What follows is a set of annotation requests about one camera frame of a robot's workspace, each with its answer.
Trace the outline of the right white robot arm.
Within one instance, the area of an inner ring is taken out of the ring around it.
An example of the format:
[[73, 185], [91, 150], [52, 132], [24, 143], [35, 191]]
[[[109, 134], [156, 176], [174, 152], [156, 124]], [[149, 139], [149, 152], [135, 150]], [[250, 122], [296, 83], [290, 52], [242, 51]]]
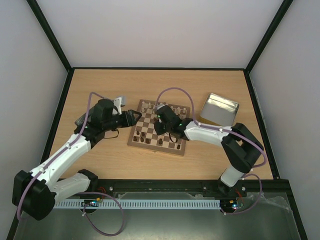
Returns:
[[176, 140], [200, 141], [223, 148], [230, 166], [218, 179], [218, 191], [229, 196], [236, 183], [255, 166], [264, 148], [242, 123], [234, 126], [215, 126], [197, 122], [191, 118], [181, 119], [165, 104], [155, 107], [157, 120], [154, 129], [157, 135], [169, 134]]

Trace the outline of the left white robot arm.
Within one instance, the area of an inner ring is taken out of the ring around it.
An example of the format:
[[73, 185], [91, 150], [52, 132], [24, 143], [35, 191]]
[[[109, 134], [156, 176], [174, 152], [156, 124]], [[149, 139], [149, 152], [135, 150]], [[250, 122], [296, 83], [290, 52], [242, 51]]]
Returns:
[[76, 129], [68, 141], [50, 158], [14, 178], [12, 203], [17, 206], [17, 218], [25, 212], [36, 220], [44, 219], [55, 204], [82, 192], [92, 193], [98, 187], [98, 176], [89, 170], [61, 180], [62, 174], [82, 155], [90, 151], [108, 131], [135, 126], [142, 114], [122, 110], [122, 98], [100, 99], [88, 106], [86, 113], [75, 121]]

